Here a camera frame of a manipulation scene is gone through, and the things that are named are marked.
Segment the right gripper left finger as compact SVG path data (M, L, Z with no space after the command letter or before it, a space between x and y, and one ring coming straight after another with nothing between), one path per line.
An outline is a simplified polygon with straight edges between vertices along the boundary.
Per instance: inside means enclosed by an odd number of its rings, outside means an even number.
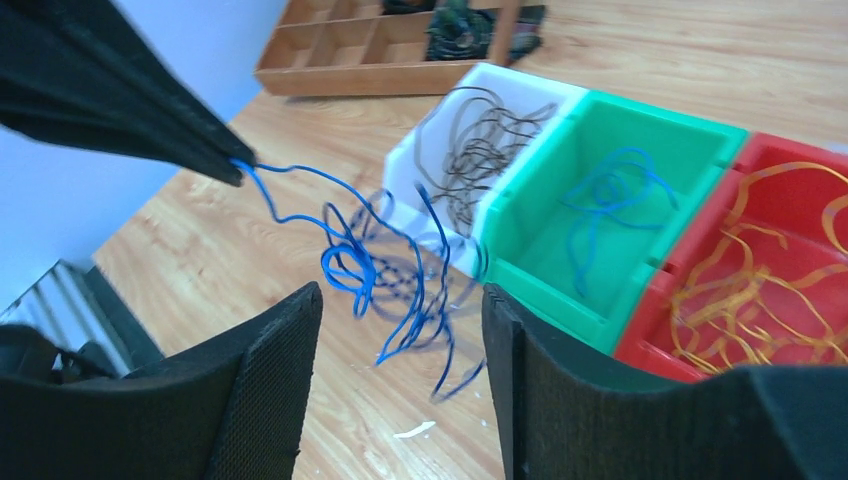
M289 479L323 310L302 286L251 320L115 378L69 376L36 329L1 328L5 479Z

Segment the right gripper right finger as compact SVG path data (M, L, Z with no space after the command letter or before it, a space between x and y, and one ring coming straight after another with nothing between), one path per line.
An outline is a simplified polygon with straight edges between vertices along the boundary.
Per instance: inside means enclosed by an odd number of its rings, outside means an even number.
M847 475L843 367L742 367L686 384L595 350L495 284L482 333L509 479Z

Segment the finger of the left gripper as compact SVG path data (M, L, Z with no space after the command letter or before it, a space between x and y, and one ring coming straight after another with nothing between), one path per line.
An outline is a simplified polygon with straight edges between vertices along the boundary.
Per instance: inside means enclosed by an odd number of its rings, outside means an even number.
M233 186L257 164L110 1L2 2L1 124L37 141L167 162Z

